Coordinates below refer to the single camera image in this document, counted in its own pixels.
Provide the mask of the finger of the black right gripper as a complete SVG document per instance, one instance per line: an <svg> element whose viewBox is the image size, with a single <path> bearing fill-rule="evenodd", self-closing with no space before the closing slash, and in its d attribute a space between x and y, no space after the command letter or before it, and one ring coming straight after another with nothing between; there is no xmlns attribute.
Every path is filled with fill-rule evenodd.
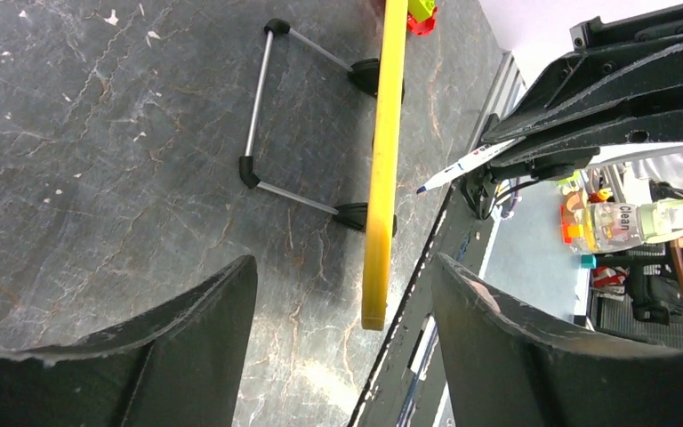
<svg viewBox="0 0 683 427"><path fill-rule="evenodd" d="M583 128L568 126L531 134L490 160L494 167L521 164L557 153L593 156L596 149L612 147L613 157L670 152L683 147L683 106L639 117L618 117Z"/></svg>
<svg viewBox="0 0 683 427"><path fill-rule="evenodd" d="M683 4L572 29L575 48L553 61L516 109L484 133L499 143L683 141Z"/></svg>

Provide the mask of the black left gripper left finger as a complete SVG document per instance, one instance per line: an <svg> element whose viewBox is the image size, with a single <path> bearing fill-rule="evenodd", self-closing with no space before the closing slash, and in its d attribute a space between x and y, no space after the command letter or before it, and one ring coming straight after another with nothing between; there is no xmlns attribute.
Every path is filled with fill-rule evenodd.
<svg viewBox="0 0 683 427"><path fill-rule="evenodd" d="M0 350L0 426L229 426L257 262L67 346Z"/></svg>

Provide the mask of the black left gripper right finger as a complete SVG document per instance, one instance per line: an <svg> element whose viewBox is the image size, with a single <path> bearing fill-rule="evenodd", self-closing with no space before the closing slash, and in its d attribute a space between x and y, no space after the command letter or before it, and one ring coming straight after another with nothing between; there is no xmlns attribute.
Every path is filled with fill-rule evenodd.
<svg viewBox="0 0 683 427"><path fill-rule="evenodd" d="M683 426L683 350L585 329L432 261L459 426Z"/></svg>

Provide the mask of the blue whiteboard marker pen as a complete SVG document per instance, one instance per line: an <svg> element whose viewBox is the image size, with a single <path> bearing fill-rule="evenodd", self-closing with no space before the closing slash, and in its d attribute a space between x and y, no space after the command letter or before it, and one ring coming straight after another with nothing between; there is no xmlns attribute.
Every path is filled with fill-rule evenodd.
<svg viewBox="0 0 683 427"><path fill-rule="evenodd" d="M516 139L505 142L500 142L494 145L483 144L473 149L463 157L460 157L451 165L442 169L438 173L429 178L423 185L421 185L415 193L421 195L432 189L436 189L450 183L466 173L469 173L486 162L503 153L506 149L516 143Z"/></svg>

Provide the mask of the yellow framed whiteboard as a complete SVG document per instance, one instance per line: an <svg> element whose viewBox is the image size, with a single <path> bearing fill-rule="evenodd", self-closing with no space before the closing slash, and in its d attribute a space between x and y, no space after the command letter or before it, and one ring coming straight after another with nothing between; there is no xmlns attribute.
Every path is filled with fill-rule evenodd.
<svg viewBox="0 0 683 427"><path fill-rule="evenodd" d="M384 328L387 310L407 9L407 1L385 3L361 297L361 327L373 331Z"/></svg>

